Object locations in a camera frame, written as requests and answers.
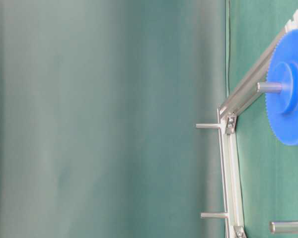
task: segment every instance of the gear teeth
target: gear teeth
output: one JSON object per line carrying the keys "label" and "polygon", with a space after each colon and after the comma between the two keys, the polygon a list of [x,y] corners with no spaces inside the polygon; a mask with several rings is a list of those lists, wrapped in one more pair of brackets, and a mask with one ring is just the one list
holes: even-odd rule
{"label": "gear teeth", "polygon": [[[287,33],[287,34],[285,34],[284,36],[282,36],[282,38],[278,41],[278,43],[276,44],[276,46],[275,46],[275,48],[274,48],[274,50],[273,50],[273,53],[272,53],[272,56],[271,56],[271,58],[270,58],[270,62],[269,62],[269,68],[268,68],[267,73],[266,73],[266,81],[267,81],[267,79],[268,79],[268,74],[270,74],[270,71],[272,70],[272,69],[271,69],[271,63],[272,63],[272,59],[273,59],[273,57],[274,57],[274,55],[275,55],[275,52],[276,52],[277,48],[279,47],[279,45],[281,44],[282,40],[284,40],[284,38],[285,38],[288,34],[289,34],[289,33]],[[270,126],[270,128],[271,128],[271,131],[273,132],[273,134],[276,136],[276,138],[277,138],[279,141],[283,142],[283,141],[276,135],[275,131],[273,130],[271,121],[269,120],[269,116],[268,116],[268,107],[267,107],[267,96],[266,96],[266,95],[265,95],[265,108],[266,108],[266,117],[267,117],[267,119],[268,119],[269,126]],[[293,144],[287,144],[287,145],[298,145],[298,140],[297,140],[295,143],[293,143]]]}

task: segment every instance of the green curtain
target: green curtain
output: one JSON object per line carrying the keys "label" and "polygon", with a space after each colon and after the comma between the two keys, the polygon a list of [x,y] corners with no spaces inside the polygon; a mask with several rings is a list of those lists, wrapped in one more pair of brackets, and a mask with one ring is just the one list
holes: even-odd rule
{"label": "green curtain", "polygon": [[0,0],[0,238],[222,237],[222,0]]}

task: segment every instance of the green backdrop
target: green backdrop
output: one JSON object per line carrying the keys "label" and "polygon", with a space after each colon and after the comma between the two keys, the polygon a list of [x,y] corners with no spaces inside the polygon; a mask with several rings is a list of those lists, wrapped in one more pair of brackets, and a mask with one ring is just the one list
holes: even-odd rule
{"label": "green backdrop", "polygon": [[[298,0],[230,1],[231,91],[296,9]],[[269,221],[298,220],[298,147],[272,134],[263,95],[238,118],[236,133],[246,233],[273,237]]]}
{"label": "green backdrop", "polygon": [[0,0],[0,238],[223,237],[223,0]]}

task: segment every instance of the metal rod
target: metal rod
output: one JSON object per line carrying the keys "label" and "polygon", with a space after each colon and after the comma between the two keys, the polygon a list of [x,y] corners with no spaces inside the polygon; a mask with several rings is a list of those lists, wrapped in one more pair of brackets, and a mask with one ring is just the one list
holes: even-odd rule
{"label": "metal rod", "polygon": [[270,222],[272,234],[298,234],[298,221],[294,222]]}
{"label": "metal rod", "polygon": [[195,126],[197,129],[220,129],[221,127],[221,125],[217,123],[209,123],[209,124],[197,123]]}
{"label": "metal rod", "polygon": [[226,212],[201,212],[201,218],[228,218]]}
{"label": "metal rod", "polygon": [[281,90],[281,83],[258,82],[256,84],[256,91],[258,93],[280,93]]}

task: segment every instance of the aluminum rail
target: aluminum rail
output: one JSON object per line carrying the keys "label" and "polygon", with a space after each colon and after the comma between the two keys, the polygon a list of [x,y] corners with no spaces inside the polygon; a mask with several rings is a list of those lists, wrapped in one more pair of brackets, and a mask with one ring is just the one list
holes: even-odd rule
{"label": "aluminum rail", "polygon": [[256,84],[257,82],[264,81],[264,76],[266,75],[269,67],[270,58],[277,43],[285,35],[285,33],[286,31],[283,28],[253,67],[246,73],[235,90],[220,106],[221,118],[232,114],[236,116],[240,115],[260,96],[256,90]]}

